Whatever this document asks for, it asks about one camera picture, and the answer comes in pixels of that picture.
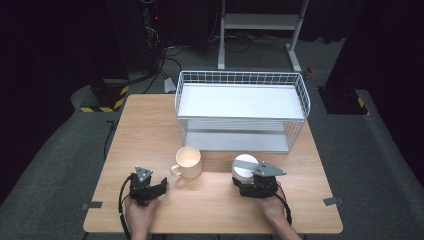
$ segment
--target metal stand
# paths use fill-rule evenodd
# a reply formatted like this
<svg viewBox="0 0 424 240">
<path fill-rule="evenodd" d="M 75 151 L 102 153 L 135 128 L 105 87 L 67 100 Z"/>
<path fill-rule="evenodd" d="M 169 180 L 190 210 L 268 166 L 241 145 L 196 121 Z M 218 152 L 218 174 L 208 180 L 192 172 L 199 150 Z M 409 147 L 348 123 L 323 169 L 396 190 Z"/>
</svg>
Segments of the metal stand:
<svg viewBox="0 0 424 240">
<path fill-rule="evenodd" d="M 301 68 L 294 48 L 299 37 L 303 19 L 305 18 L 308 3 L 309 0 L 303 0 L 299 14 L 226 14 L 225 0 L 222 0 L 218 70 L 225 70 L 225 29 L 264 29 L 293 31 L 292 41 L 286 45 L 286 48 L 293 66 L 293 71 L 300 72 Z"/>
</svg>

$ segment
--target wire basket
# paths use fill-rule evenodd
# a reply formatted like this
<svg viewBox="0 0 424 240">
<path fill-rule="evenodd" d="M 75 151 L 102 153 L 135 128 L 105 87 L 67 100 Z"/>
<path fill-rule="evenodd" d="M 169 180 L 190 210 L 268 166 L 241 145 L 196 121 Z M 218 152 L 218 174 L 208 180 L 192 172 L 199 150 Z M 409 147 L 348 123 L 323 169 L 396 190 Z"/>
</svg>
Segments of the wire basket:
<svg viewBox="0 0 424 240">
<path fill-rule="evenodd" d="M 299 73 L 182 71 L 175 111 L 184 146 L 289 152 L 310 100 Z"/>
</svg>

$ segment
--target human hand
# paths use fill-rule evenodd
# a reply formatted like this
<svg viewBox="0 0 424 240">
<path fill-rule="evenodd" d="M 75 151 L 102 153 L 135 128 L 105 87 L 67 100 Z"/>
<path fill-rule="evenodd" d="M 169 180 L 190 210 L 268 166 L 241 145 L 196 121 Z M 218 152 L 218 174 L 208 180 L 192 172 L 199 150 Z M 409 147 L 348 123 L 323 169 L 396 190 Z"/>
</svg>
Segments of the human hand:
<svg viewBox="0 0 424 240">
<path fill-rule="evenodd" d="M 284 201 L 286 201 L 286 197 L 284 196 L 284 193 L 281 191 L 281 184 L 278 182 L 279 187 L 277 188 L 276 194 L 280 196 Z M 276 196 L 272 196 L 269 198 L 255 198 L 256 202 L 259 204 L 259 206 L 262 209 L 262 212 L 264 213 L 266 219 L 270 222 L 273 221 L 281 221 L 281 220 L 287 220 L 286 218 L 286 212 L 284 209 L 284 205 L 281 202 L 280 199 L 278 199 Z"/>
<path fill-rule="evenodd" d="M 147 239 L 157 202 L 158 199 L 156 198 L 150 201 L 146 207 L 142 207 L 137 204 L 137 200 L 135 199 L 130 197 L 125 199 L 125 219 L 128 229 L 131 231 L 131 239 Z"/>
<path fill-rule="evenodd" d="M 281 190 L 281 184 L 278 182 L 279 188 L 276 194 L 286 201 L 286 197 Z M 287 221 L 286 211 L 284 204 L 281 200 L 272 196 L 265 199 L 255 198 L 255 201 L 262 208 L 262 212 L 265 218 L 274 228 L 280 239 L 282 240 L 301 240 L 300 236 L 292 228 L 290 223 Z"/>
</svg>

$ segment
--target mug handle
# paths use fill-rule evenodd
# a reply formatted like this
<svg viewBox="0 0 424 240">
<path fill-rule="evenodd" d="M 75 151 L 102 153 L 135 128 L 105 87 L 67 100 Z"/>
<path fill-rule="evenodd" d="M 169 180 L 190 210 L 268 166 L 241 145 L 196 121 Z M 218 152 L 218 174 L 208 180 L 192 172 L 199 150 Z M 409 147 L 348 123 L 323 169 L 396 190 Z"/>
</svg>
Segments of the mug handle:
<svg viewBox="0 0 424 240">
<path fill-rule="evenodd" d="M 180 176 L 181 175 L 180 166 L 179 165 L 172 166 L 170 169 L 170 172 L 174 176 Z"/>
</svg>

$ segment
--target coffee cup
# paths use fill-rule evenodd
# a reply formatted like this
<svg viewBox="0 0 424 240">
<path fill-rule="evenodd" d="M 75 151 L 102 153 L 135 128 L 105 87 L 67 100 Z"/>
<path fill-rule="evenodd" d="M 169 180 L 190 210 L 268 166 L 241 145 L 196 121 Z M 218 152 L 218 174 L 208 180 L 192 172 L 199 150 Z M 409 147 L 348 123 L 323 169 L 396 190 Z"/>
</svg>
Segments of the coffee cup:
<svg viewBox="0 0 424 240">
<path fill-rule="evenodd" d="M 192 146 L 185 146 L 178 150 L 175 155 L 176 165 L 170 171 L 174 176 L 184 178 L 195 178 L 202 172 L 202 161 L 199 149 Z"/>
</svg>

